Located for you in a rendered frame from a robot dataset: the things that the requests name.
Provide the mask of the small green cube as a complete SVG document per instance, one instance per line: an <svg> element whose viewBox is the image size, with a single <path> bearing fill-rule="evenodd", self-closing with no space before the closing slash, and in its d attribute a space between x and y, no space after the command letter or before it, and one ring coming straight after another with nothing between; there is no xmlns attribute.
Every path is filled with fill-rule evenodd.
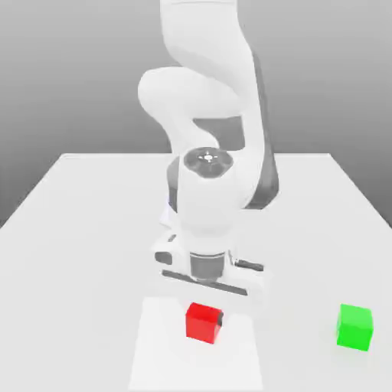
<svg viewBox="0 0 392 392"><path fill-rule="evenodd" d="M336 343L342 347L368 351L374 333L370 309L341 304L336 325Z"/></svg>

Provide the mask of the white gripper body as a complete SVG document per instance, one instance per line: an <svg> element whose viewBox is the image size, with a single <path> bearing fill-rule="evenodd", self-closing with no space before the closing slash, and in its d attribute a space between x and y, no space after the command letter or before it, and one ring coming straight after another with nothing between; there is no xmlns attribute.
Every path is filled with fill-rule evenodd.
<svg viewBox="0 0 392 392"><path fill-rule="evenodd" d="M184 302L198 302L223 310L253 310L265 306L270 276L261 271L225 266L217 278L199 278L189 269L163 266L159 272Z"/></svg>

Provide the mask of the small red cube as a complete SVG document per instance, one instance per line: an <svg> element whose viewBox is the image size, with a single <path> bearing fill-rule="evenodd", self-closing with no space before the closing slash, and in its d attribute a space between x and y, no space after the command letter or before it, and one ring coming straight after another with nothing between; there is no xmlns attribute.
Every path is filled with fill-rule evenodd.
<svg viewBox="0 0 392 392"><path fill-rule="evenodd" d="M186 336L208 344L215 343L223 324L223 316L221 309L191 303L185 314Z"/></svg>

